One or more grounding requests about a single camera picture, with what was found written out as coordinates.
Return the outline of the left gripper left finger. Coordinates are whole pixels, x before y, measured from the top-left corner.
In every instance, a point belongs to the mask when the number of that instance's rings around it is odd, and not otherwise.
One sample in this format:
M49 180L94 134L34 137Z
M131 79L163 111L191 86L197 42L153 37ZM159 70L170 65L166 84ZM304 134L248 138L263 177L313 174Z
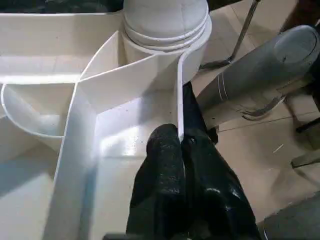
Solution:
M158 126L134 179L126 234L135 240L171 240L186 227L186 179L177 127Z

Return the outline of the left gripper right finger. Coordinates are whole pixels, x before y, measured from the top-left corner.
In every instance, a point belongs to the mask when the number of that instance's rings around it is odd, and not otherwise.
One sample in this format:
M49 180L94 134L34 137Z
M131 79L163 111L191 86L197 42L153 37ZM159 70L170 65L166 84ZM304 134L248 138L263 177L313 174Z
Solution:
M185 135L191 236L195 240L259 240L256 218L242 185L206 135Z

